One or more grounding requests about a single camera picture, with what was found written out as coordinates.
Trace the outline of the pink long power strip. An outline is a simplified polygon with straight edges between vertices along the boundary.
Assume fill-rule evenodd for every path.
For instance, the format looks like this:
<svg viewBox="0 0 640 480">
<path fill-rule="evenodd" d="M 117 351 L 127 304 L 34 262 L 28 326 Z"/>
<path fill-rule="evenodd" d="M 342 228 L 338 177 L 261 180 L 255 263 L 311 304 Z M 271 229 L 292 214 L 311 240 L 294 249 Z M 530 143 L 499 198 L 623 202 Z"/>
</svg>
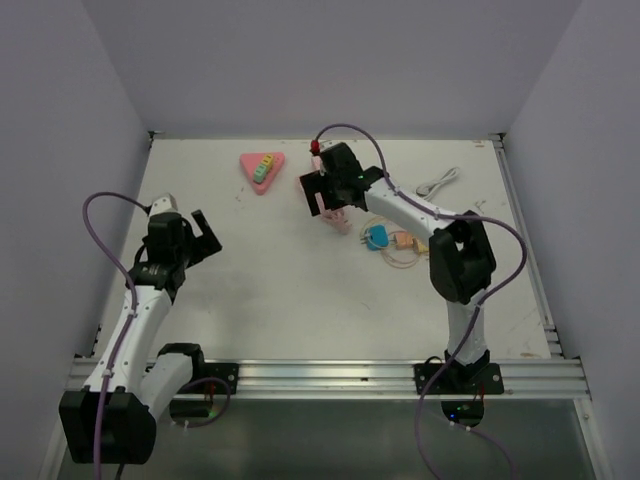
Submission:
<svg viewBox="0 0 640 480">
<path fill-rule="evenodd" d="M 322 160 L 319 156 L 313 156 L 311 158 L 311 166 L 312 169 L 315 172 L 322 172 L 323 171 L 323 164 L 322 164 Z"/>
</svg>

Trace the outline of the blue plug adapter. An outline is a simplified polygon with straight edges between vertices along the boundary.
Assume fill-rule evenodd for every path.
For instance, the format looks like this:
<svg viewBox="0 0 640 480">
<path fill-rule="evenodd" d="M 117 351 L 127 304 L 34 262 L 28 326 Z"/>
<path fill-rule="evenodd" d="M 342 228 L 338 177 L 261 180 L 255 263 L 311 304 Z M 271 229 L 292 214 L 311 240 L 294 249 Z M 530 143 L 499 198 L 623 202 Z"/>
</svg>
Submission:
<svg viewBox="0 0 640 480">
<path fill-rule="evenodd" d="M 382 224 L 368 227 L 364 232 L 364 240 L 366 247 L 371 251 L 384 250 L 389 246 L 389 236 Z"/>
</svg>

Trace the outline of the yellow USB charger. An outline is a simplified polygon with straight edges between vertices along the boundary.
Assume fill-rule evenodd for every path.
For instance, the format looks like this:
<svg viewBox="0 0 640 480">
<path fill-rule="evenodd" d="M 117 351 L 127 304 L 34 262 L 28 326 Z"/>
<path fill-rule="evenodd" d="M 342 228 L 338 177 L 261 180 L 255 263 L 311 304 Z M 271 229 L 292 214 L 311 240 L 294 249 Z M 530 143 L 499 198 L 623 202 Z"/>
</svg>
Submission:
<svg viewBox="0 0 640 480">
<path fill-rule="evenodd" d="M 275 157 L 272 154 L 266 154 L 261 160 L 261 164 L 267 171 L 270 171 L 275 164 Z"/>
</svg>

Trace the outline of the peach USB charger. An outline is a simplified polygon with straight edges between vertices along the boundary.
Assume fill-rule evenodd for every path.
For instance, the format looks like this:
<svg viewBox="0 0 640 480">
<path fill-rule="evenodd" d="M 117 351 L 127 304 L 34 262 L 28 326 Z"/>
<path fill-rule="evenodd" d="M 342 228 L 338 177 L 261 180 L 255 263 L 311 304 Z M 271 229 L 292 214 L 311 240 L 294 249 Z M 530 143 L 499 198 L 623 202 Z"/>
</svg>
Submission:
<svg viewBox="0 0 640 480">
<path fill-rule="evenodd" d="M 397 250 L 413 250 L 414 237 L 406 231 L 397 231 L 393 234 L 394 246 Z"/>
</svg>

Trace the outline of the green USB charger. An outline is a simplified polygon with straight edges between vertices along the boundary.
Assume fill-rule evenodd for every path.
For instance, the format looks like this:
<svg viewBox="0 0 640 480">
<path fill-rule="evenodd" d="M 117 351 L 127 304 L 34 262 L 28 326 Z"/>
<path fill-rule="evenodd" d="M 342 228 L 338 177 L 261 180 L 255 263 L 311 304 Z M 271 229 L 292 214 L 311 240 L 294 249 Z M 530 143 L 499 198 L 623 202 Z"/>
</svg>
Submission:
<svg viewBox="0 0 640 480">
<path fill-rule="evenodd" d="M 259 164 L 254 170 L 253 182 L 256 184 L 262 184 L 266 179 L 268 173 L 269 171 L 267 171 L 262 164 Z"/>
</svg>

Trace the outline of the pink triangular power strip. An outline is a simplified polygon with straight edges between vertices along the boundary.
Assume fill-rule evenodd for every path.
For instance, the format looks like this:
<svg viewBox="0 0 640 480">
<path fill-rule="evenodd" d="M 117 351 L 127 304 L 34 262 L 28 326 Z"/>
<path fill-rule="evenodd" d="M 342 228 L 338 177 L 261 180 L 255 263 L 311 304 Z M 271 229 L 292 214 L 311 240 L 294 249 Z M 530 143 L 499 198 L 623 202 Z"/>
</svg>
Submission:
<svg viewBox="0 0 640 480">
<path fill-rule="evenodd" d="M 270 189 L 285 162 L 282 152 L 244 153 L 239 157 L 241 171 L 256 195 Z"/>
</svg>

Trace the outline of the yellow plug charger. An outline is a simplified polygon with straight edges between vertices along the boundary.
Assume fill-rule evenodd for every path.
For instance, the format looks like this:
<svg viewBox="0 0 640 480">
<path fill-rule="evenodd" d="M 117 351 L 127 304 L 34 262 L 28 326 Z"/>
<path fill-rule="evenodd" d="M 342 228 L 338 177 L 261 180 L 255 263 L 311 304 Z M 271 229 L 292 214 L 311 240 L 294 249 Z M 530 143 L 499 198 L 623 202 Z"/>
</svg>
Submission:
<svg viewBox="0 0 640 480">
<path fill-rule="evenodd" d="M 412 248 L 417 255 L 427 254 L 429 252 L 429 247 L 417 238 L 413 239 Z"/>
</svg>

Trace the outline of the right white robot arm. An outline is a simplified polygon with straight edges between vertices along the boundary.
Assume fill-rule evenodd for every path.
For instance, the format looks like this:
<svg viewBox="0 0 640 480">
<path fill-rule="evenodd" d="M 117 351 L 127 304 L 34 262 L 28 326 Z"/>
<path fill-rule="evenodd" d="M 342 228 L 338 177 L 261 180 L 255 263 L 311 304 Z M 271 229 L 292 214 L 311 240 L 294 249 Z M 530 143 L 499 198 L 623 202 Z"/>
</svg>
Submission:
<svg viewBox="0 0 640 480">
<path fill-rule="evenodd" d="M 343 142 L 323 148 L 313 140 L 310 151 L 320 160 L 320 168 L 301 176 L 300 182 L 312 215 L 319 215 L 322 208 L 356 207 L 397 224 L 428 246 L 430 281 L 446 301 L 448 313 L 443 374 L 454 391 L 470 391 L 490 362 L 480 301 L 496 261 L 484 226 L 390 186 L 381 168 L 362 168 Z"/>
</svg>

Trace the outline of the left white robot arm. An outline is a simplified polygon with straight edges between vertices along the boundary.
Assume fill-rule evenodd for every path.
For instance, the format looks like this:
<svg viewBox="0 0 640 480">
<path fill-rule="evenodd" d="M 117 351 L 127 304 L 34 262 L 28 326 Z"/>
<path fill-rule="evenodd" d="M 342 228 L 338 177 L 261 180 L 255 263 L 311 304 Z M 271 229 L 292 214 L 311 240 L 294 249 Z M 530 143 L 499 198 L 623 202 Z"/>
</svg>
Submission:
<svg viewBox="0 0 640 480">
<path fill-rule="evenodd" d="M 169 343 L 152 365 L 147 360 L 187 270 L 221 249 L 199 210 L 190 220 L 174 209 L 150 215 L 127 273 L 127 292 L 112 337 L 82 387 L 64 392 L 59 403 L 74 462 L 95 467 L 146 463 L 158 421 L 174 396 L 214 382 L 195 343 Z"/>
</svg>

